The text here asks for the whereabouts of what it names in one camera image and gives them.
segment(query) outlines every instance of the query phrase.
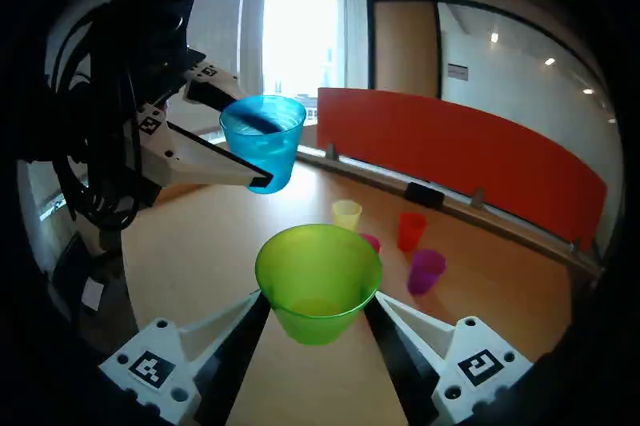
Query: orange cup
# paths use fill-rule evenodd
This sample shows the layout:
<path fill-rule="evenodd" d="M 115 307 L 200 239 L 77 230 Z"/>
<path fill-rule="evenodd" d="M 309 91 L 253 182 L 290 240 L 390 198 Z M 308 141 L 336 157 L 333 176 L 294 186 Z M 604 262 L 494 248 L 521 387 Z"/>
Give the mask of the orange cup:
<path fill-rule="evenodd" d="M 425 232 L 426 218 L 419 213 L 402 213 L 398 227 L 398 248 L 408 253 L 418 247 Z"/>

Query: pink cup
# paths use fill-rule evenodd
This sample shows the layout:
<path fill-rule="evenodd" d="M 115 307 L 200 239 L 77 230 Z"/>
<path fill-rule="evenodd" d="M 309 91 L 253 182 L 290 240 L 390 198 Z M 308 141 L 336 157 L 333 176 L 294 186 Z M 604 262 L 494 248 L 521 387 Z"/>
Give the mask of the pink cup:
<path fill-rule="evenodd" d="M 360 233 L 360 236 L 369 242 L 369 244 L 375 249 L 376 253 L 380 253 L 380 241 L 376 237 L 370 234 Z"/>
<path fill-rule="evenodd" d="M 414 254 L 407 288 L 412 295 L 425 294 L 446 270 L 446 258 L 433 249 L 421 249 Z"/>

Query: red partition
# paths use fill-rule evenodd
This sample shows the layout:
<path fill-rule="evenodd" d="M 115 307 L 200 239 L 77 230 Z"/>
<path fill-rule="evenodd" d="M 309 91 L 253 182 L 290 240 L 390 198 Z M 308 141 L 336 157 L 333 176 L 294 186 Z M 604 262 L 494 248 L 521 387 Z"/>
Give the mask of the red partition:
<path fill-rule="evenodd" d="M 321 88 L 318 148 L 471 196 L 588 249 L 606 195 L 572 153 L 512 121 L 467 106 L 377 90 Z"/>

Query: plastic cup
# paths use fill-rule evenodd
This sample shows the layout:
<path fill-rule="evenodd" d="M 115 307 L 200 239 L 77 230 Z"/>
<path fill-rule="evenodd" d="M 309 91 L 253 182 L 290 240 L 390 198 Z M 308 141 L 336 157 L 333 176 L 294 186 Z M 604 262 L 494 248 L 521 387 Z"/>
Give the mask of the plastic cup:
<path fill-rule="evenodd" d="M 227 106 L 220 126 L 231 153 L 273 174 L 264 188 L 254 193 L 275 193 L 286 186 L 294 168 L 306 109 L 290 98 L 255 96 Z"/>
<path fill-rule="evenodd" d="M 426 218 L 418 213 L 402 213 L 398 227 L 398 248 L 408 253 L 418 247 L 426 228 Z"/>
<path fill-rule="evenodd" d="M 358 227 L 362 207 L 352 200 L 340 200 L 332 204 L 331 212 L 334 217 L 334 225 L 355 231 Z"/>
<path fill-rule="evenodd" d="M 380 253 L 380 241 L 378 241 L 376 237 L 365 233 L 360 233 L 360 236 L 363 237 L 373 249 L 375 249 L 376 253 Z"/>
<path fill-rule="evenodd" d="M 425 294 L 446 270 L 446 258 L 433 249 L 421 249 L 414 254 L 407 288 L 413 295 Z"/>
<path fill-rule="evenodd" d="M 329 344 L 378 291 L 382 264 L 358 234 L 333 225 L 304 225 L 265 243 L 255 276 L 291 338 Z"/>

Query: white paper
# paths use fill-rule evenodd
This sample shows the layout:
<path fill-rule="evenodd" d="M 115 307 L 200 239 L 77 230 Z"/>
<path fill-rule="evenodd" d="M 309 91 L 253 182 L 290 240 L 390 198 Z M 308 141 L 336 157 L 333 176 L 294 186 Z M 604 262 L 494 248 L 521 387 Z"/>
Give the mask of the white paper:
<path fill-rule="evenodd" d="M 102 297 L 102 290 L 104 288 L 105 285 L 89 278 L 85 283 L 85 290 L 82 292 L 82 303 L 89 306 L 89 308 L 98 311 L 100 298 Z"/>

